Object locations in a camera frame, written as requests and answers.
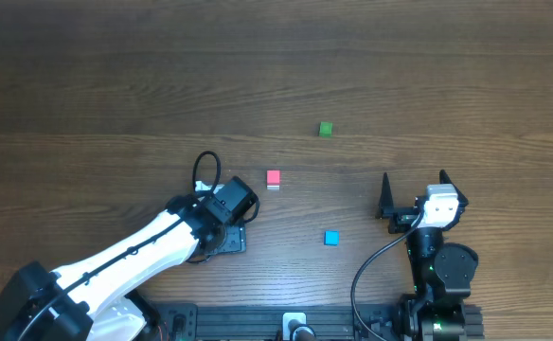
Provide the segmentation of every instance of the wooden table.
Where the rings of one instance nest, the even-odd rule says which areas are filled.
[[[0,0],[0,290],[135,232],[204,150],[261,198],[248,250],[165,271],[151,299],[348,305],[393,239],[382,173],[408,205],[444,168],[486,335],[553,337],[553,0]],[[412,290],[397,247],[358,297]]]

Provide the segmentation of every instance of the small block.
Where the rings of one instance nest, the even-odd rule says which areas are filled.
[[[268,186],[280,185],[280,170],[268,170],[266,175],[266,183]]]
[[[321,122],[321,125],[318,129],[318,135],[321,137],[331,137],[332,130],[333,130],[333,123]]]
[[[325,231],[325,245],[337,246],[340,242],[340,233],[338,231]]]

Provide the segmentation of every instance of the black metal base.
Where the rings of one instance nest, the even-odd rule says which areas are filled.
[[[197,307],[190,303],[155,304],[169,330],[169,340],[281,340],[285,313],[305,313],[317,340],[375,340],[364,331],[350,307]],[[359,305],[361,318],[374,332],[391,341],[395,308],[391,305]],[[469,339],[483,339],[480,308],[466,307]]]

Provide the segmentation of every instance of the blue cube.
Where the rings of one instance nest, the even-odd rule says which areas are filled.
[[[325,231],[325,245],[337,246],[340,242],[340,233],[338,231]]]

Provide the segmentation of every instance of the brown wooden surface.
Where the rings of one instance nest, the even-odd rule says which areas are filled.
[[[487,336],[553,337],[553,0],[0,0],[0,290],[135,232],[206,149],[261,198],[248,250],[165,271],[151,299],[346,305],[393,238],[382,172],[405,205],[444,168]],[[358,297],[411,290],[398,247]]]

